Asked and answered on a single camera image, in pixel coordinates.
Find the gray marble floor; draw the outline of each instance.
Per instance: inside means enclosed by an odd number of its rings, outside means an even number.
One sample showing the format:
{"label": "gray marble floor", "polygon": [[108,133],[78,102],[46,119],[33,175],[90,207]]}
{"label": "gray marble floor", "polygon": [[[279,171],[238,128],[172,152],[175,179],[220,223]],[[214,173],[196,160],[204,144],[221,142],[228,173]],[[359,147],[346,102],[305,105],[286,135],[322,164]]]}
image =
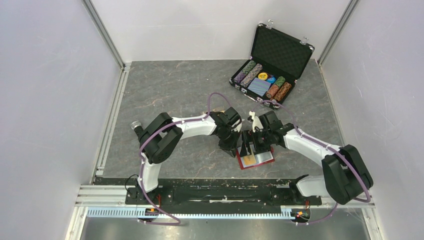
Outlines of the gray marble floor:
{"label": "gray marble floor", "polygon": [[[230,86],[228,79],[245,60],[193,60],[133,62],[122,98],[103,177],[127,178],[139,171],[139,143],[130,123],[139,120],[147,126],[158,114],[171,117],[198,116],[207,109],[207,97],[219,92],[230,99],[246,119],[257,104]],[[213,96],[212,108],[226,109],[226,102]],[[308,134],[332,144],[341,137],[324,81],[314,60],[284,105]],[[257,114],[270,109],[259,107]],[[276,111],[283,123],[290,122],[284,110]],[[242,129],[251,128],[243,122]],[[304,174],[321,175],[318,165],[297,152],[275,147],[275,162],[241,170],[236,158],[218,148],[218,137],[196,136],[181,140],[173,154],[162,164],[160,178],[297,178]]]}

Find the metal latch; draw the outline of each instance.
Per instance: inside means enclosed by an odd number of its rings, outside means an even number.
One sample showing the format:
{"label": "metal latch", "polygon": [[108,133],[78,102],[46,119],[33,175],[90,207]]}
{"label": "metal latch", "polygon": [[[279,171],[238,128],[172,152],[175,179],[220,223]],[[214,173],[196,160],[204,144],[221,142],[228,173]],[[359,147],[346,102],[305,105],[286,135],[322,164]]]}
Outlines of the metal latch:
{"label": "metal latch", "polygon": [[273,28],[273,24],[274,24],[274,21],[271,20],[271,19],[269,19],[268,20],[268,23],[266,24],[266,28],[267,29],[272,29]]}
{"label": "metal latch", "polygon": [[253,97],[251,97],[251,96],[249,96],[249,95],[247,95],[246,93],[244,94],[246,97],[248,97],[248,98],[250,98],[250,99],[252,99],[253,101],[255,101],[256,102],[256,99],[254,99]]}
{"label": "metal latch", "polygon": [[309,40],[309,38],[304,36],[303,39],[300,41],[300,44],[306,45],[308,43],[308,40]]}

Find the open black case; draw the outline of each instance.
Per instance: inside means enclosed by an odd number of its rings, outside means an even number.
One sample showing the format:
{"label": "open black case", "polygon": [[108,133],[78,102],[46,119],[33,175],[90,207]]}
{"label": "open black case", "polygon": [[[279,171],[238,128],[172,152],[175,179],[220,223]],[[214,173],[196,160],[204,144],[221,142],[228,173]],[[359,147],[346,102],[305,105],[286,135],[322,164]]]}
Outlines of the open black case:
{"label": "open black case", "polygon": [[[287,83],[291,84],[291,88],[279,101],[282,104],[295,87],[297,80],[301,77],[315,48],[306,43],[305,40],[307,38],[299,40],[287,35],[272,28],[272,23],[273,21],[269,20],[267,25],[260,23],[256,27],[250,58],[229,79],[229,83],[253,101],[270,100],[265,94],[262,96],[258,95],[234,80],[239,72],[253,60],[257,64],[262,65],[262,70],[259,73],[269,73],[275,79],[282,76]],[[272,109],[279,108],[278,105],[272,103],[265,103],[265,105]]]}

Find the black cable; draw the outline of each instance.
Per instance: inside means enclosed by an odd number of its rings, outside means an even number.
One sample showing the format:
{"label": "black cable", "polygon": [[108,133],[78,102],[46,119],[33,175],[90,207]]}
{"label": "black cable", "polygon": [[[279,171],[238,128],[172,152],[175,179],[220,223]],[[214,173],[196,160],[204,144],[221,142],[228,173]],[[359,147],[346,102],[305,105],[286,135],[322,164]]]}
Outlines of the black cable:
{"label": "black cable", "polygon": [[309,218],[303,217],[302,215],[299,215],[299,218],[306,220],[306,221],[309,221]]}
{"label": "black cable", "polygon": [[126,181],[125,181],[125,190],[126,190],[126,192],[128,193],[128,194],[131,194],[131,192],[129,192],[128,191],[128,188],[127,188],[127,184],[128,184],[128,181],[132,178],[132,177],[134,177],[134,176],[137,176],[137,178],[139,177],[139,175],[138,174],[133,174],[133,175],[131,175],[131,176],[129,176],[129,178],[127,178],[126,179]]}

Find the white panel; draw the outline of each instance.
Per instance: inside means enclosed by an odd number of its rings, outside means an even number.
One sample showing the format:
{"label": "white panel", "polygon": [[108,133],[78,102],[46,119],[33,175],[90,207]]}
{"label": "white panel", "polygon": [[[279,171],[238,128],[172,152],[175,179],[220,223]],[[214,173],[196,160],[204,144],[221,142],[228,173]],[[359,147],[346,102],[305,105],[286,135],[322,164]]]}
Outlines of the white panel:
{"label": "white panel", "polygon": [[[150,164],[147,160],[147,157],[144,153],[143,157],[146,159],[146,163],[144,165],[143,169],[143,187],[146,193],[149,193],[150,191],[153,191],[158,187],[158,179],[159,179],[159,172],[161,171],[162,163],[159,164]],[[140,184],[141,180],[140,177],[137,178],[138,184]]]}
{"label": "white panel", "polygon": [[374,179],[388,240],[422,239],[424,1],[360,1],[323,65],[346,143]]}
{"label": "white panel", "polygon": [[[204,118],[206,114],[200,115],[200,116],[191,116],[191,117],[185,117],[185,118],[178,118],[173,117],[172,121],[179,122],[179,121],[187,121],[192,119],[201,119]],[[204,121],[189,121],[185,123],[180,123],[175,125],[176,127],[180,128],[182,130],[182,136],[180,140],[195,137],[195,136],[201,136],[201,135],[211,135],[214,130],[217,128],[217,125],[215,124],[214,119],[211,116],[208,116]]]}
{"label": "white panel", "polygon": [[299,130],[300,130],[301,133],[304,133],[302,136],[307,136],[307,137],[310,137],[312,139],[318,140],[322,144],[325,144],[326,147],[322,147],[322,146],[316,144],[315,142],[312,142],[311,140],[300,136],[299,133],[295,129],[288,131],[287,134],[284,135],[285,147],[287,149],[290,149],[290,150],[293,150],[295,152],[302,154],[303,156],[307,157],[308,159],[314,161],[321,168],[323,167],[322,160],[327,155],[333,155],[334,154],[334,152],[332,152],[328,148],[333,148],[337,151],[340,149],[340,146],[329,144],[329,143],[322,141],[322,140],[320,140],[316,137],[313,137],[313,136],[305,133],[304,131],[302,131],[302,129],[300,129],[300,128],[299,128]]}
{"label": "white panel", "polygon": [[318,58],[349,0],[94,0],[124,61],[246,59],[258,23],[298,39]]}
{"label": "white panel", "polygon": [[79,0],[0,3],[0,239],[64,239],[120,70]]}
{"label": "white panel", "polygon": [[299,193],[304,197],[329,197],[324,176],[307,176],[296,183]]}

